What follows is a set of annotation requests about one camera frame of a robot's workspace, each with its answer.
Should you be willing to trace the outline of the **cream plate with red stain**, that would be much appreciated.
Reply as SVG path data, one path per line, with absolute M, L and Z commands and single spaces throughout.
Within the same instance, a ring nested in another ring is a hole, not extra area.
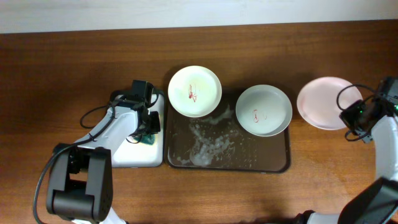
M 210 114 L 220 103 L 222 87 L 210 69 L 198 65 L 187 66 L 171 78 L 168 98 L 180 114 L 199 118 Z

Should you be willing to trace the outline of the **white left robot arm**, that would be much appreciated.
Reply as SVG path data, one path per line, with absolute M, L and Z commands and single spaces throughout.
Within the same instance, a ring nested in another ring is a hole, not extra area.
M 112 171 L 161 165 L 164 106 L 162 95 L 120 93 L 88 134 L 58 144 L 43 170 L 49 175 L 47 211 L 73 223 L 124 223 L 112 207 Z

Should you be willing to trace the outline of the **pale green plate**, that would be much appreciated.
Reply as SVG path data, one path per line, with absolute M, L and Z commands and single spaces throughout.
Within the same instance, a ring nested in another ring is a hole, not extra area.
M 255 85 L 242 92 L 235 112 L 239 124 L 247 132 L 260 137 L 281 133 L 293 115 L 288 96 L 271 85 Z

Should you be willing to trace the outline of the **green and yellow sponge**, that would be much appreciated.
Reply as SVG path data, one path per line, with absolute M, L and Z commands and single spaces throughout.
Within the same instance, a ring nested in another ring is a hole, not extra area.
M 155 134 L 143 134 L 138 137 L 137 142 L 146 145 L 153 145 L 156 142 L 156 136 Z

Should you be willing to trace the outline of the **pink plate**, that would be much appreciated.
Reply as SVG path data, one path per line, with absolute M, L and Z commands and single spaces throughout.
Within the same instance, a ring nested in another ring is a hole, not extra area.
M 312 126 L 328 131 L 343 129 L 342 109 L 363 97 L 356 87 L 338 77 L 321 77 L 306 84 L 297 97 L 301 117 Z

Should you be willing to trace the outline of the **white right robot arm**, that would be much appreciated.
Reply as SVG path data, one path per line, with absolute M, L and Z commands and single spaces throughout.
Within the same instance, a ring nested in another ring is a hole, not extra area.
M 340 118 L 348 134 L 374 141 L 376 180 L 352 199 L 337 215 L 307 210 L 292 223 L 388 223 L 397 212 L 397 105 L 375 97 L 370 103 L 358 100 L 344 109 Z

